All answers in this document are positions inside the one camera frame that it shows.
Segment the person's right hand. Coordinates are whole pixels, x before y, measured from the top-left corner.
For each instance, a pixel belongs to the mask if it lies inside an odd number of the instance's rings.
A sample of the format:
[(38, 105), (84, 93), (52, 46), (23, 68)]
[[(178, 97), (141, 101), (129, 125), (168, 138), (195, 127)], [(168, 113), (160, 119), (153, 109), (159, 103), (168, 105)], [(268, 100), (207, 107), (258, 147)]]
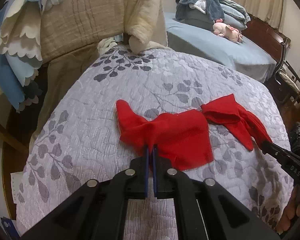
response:
[(276, 231), (279, 235), (289, 229), (289, 227), (291, 226), (291, 220), (294, 218), (295, 215), (300, 217), (300, 203), (296, 203), (297, 193), (298, 187), (295, 186), (292, 191), (289, 202), (284, 208), (283, 214), (276, 226)]

